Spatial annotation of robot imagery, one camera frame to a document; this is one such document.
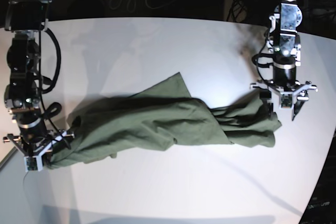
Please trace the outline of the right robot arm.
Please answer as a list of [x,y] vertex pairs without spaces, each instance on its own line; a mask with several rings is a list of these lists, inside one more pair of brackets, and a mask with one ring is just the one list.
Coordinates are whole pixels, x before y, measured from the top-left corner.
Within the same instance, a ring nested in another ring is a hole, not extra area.
[[[53,141],[66,139],[54,128],[49,131],[45,122],[57,116],[62,106],[58,102],[45,107],[43,95],[56,86],[61,67],[60,45],[48,28],[49,5],[53,0],[9,0],[4,29],[14,34],[6,60],[10,69],[9,85],[4,104],[19,128],[19,136],[4,137],[28,158],[48,150]],[[45,32],[56,49],[56,69],[53,78],[41,74],[41,36]]]

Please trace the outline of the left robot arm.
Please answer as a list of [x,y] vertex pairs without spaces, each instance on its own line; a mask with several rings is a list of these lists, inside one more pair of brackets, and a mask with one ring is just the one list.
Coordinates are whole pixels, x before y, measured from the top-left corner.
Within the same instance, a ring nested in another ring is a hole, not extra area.
[[260,90],[261,99],[273,110],[272,94],[278,96],[279,108],[290,110],[295,118],[309,100],[308,92],[317,91],[310,81],[297,80],[297,67],[301,65],[301,41],[297,27],[302,22],[302,11],[298,0],[280,0],[274,12],[269,15],[270,26],[265,32],[262,50],[252,57],[257,70],[272,68],[272,78],[260,77],[251,88]]

